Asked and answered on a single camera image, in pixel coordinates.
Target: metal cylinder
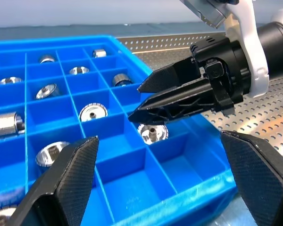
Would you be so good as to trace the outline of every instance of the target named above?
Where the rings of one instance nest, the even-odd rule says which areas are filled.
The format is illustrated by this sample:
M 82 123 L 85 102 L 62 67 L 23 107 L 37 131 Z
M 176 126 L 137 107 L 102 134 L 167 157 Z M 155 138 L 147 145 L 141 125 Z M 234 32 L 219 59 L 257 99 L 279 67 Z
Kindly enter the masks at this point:
M 92 52 L 92 56 L 95 57 L 95 58 L 106 57 L 107 53 L 104 49 L 96 49 Z
M 53 84 L 49 84 L 47 86 L 42 87 L 42 89 L 40 89 L 38 91 L 38 93 L 36 94 L 36 99 L 44 99 L 44 98 L 48 98 L 48 97 L 57 97 L 60 96 L 60 90 L 58 89 L 58 86 L 56 85 L 56 83 Z
M 59 153 L 67 145 L 69 145 L 69 143 L 66 141 L 58 141 L 47 145 L 39 151 L 36 156 L 36 163 L 40 166 L 42 172 L 52 166 L 54 161 L 58 158 Z
M 52 55 L 43 55 L 39 61 L 40 64 L 43 64 L 43 63 L 55 62 L 56 59 Z
M 0 114 L 0 139 L 23 133 L 25 124 L 16 112 Z
M 8 77 L 8 78 L 4 78 L 0 80 L 0 85 L 6 85 L 9 83 L 17 83 L 17 82 L 21 82 L 22 79 L 18 78 L 18 77 Z
M 85 74 L 90 70 L 87 67 L 74 67 L 69 71 L 69 74 L 77 75 L 77 74 Z
M 126 86 L 126 85 L 130 85 L 130 84 L 132 84 L 132 81 L 124 73 L 117 74 L 112 79 L 112 85 L 113 86 Z
M 90 121 L 93 119 L 99 119 L 108 115 L 107 108 L 99 103 L 92 103 L 86 105 L 80 112 L 81 121 Z
M 143 141 L 148 145 L 165 140 L 169 136 L 168 129 L 165 125 L 154 126 L 141 124 L 137 131 L 142 137 Z
M 15 212 L 15 207 L 3 208 L 0 210 L 0 226 L 5 226 L 11 215 Z

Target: blue plastic tray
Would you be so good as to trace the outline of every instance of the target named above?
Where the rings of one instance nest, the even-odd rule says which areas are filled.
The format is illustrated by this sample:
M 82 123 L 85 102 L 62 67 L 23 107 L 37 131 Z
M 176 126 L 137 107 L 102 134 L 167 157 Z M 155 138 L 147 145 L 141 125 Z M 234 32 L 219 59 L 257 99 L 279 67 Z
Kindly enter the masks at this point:
M 108 54 L 92 58 L 94 49 Z M 51 54 L 58 61 L 39 64 Z M 90 73 L 69 75 L 75 66 Z M 134 84 L 112 87 L 126 73 Z M 82 221 L 89 225 L 201 224 L 220 213 L 236 192 L 219 132 L 201 115 L 169 124 L 169 139 L 146 145 L 128 113 L 143 101 L 136 88 L 151 70 L 109 36 L 0 42 L 0 113 L 17 111 L 25 134 L 0 140 L 0 207 L 18 204 L 41 175 L 36 154 L 56 141 L 98 135 L 93 189 Z M 62 95 L 34 100 L 44 85 Z M 80 122 L 78 113 L 98 102 L 108 117 Z

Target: robotic arm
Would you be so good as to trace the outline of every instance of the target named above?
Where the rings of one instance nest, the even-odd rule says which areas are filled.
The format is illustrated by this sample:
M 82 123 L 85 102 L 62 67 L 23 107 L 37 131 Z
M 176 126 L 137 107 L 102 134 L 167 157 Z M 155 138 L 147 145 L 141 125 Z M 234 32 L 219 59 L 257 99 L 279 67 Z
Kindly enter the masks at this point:
M 263 95 L 270 79 L 283 76 L 283 10 L 256 30 L 251 0 L 182 1 L 207 24 L 224 22 L 228 37 L 199 41 L 190 57 L 154 71 L 138 88 L 154 95 L 129 116 L 133 122 L 165 124 L 207 110 L 229 115 L 243 95 Z

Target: perforated metal plate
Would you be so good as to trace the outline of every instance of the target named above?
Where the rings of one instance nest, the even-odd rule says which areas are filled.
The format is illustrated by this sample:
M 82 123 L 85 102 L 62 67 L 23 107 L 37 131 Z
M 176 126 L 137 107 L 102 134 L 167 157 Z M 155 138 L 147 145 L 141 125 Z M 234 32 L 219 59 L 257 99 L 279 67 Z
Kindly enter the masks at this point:
M 172 46 L 168 46 L 168 48 L 165 49 L 164 46 L 166 44 L 163 44 L 163 42 L 166 41 L 166 36 L 159 36 L 156 39 L 154 37 L 139 37 L 128 40 L 121 39 L 121 41 L 124 44 L 127 42 L 127 47 L 129 47 L 133 53 L 153 70 L 156 70 L 191 54 L 189 46 L 186 46 L 186 42 L 184 48 L 178 48 L 178 42 L 183 42 L 184 37 L 186 39 L 190 37 L 188 44 L 190 45 L 192 37 L 194 37 L 192 40 L 196 41 L 203 39 L 205 36 L 208 37 L 209 35 L 214 34 L 168 36 L 168 41 L 170 40 L 170 37 L 172 37 L 173 42 Z M 151 43 L 153 40 L 154 44 L 155 42 L 157 43 L 153 45 L 153 50 L 141 51 L 145 48 L 145 46 L 142 48 L 142 45 L 145 44 L 145 40 L 149 40 Z M 270 81 L 269 91 L 262 97 L 252 99 L 244 97 L 244 102 L 237 104 L 235 110 L 236 113 L 234 115 L 227 117 L 224 117 L 221 112 L 205 112 L 203 115 L 219 130 L 236 130 L 241 133 L 247 133 L 266 139 L 281 155 L 283 155 L 283 78 Z
M 191 44 L 209 38 L 214 34 L 216 33 L 144 36 L 120 38 L 119 40 L 133 53 L 140 53 L 144 51 L 189 48 Z

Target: silver machined part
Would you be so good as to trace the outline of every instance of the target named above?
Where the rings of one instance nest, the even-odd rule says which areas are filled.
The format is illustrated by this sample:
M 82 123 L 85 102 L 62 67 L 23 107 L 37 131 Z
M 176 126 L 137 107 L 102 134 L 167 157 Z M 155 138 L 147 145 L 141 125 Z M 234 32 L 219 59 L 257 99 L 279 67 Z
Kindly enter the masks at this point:
M 230 15 L 226 4 L 214 0 L 180 0 L 207 25 L 218 28 Z
M 25 124 L 16 112 L 0 114 L 0 139 L 17 136 L 25 131 Z
M 15 212 L 15 207 L 4 208 L 0 210 L 0 226 L 5 226 L 11 215 Z
M 47 97 L 57 97 L 60 95 L 61 93 L 60 90 L 58 89 L 58 86 L 56 85 L 56 83 L 53 83 L 42 87 L 42 89 L 40 89 L 36 94 L 36 99 L 39 100 Z
M 99 119 L 108 115 L 107 108 L 99 103 L 92 103 L 86 105 L 80 112 L 81 121 L 90 121 L 93 119 Z
M 95 57 L 95 58 L 106 57 L 107 53 L 104 49 L 96 49 L 92 52 L 92 56 Z
M 165 140 L 169 137 L 169 131 L 165 125 L 153 126 L 141 124 L 137 131 L 143 141 L 148 145 Z
M 22 79 L 18 78 L 18 77 L 9 77 L 9 78 L 4 78 L 2 80 L 0 80 L 0 85 L 6 85 L 9 83 L 17 83 L 17 82 L 21 82 Z
M 55 62 L 56 59 L 52 55 L 43 55 L 39 61 L 40 64 L 43 64 L 43 63 Z
M 125 86 L 125 85 L 129 85 L 129 84 L 132 84 L 132 81 L 124 73 L 117 74 L 112 79 L 112 85 L 113 86 Z
M 64 147 L 69 145 L 66 141 L 58 141 L 42 148 L 36 156 L 36 163 L 41 167 L 50 167 L 57 159 Z
M 90 70 L 87 67 L 74 67 L 69 71 L 69 74 L 77 75 L 77 74 L 85 74 L 88 73 Z

